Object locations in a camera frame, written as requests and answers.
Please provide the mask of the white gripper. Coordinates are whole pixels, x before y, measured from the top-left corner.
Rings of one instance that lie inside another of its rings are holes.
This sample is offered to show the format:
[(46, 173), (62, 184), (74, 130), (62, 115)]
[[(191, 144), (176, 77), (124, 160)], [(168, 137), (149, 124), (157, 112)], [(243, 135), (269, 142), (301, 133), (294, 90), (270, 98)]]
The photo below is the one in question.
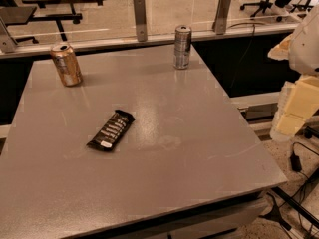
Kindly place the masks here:
[[(276, 61), (289, 60), (291, 39), (292, 35), (285, 37), (267, 56)], [(286, 82), (277, 106), (270, 137), (275, 141), (287, 141), (319, 110), (319, 79), (301, 76), (294, 84)]]

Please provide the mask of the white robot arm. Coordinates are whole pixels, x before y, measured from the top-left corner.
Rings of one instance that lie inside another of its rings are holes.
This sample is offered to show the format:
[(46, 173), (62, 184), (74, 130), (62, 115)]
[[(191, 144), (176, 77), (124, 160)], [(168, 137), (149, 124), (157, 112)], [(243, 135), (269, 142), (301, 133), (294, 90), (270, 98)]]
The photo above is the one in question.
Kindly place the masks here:
[(269, 51), (268, 57), (287, 60), (300, 74), (294, 83), (284, 83), (270, 130), (273, 140), (287, 141), (319, 110), (319, 5)]

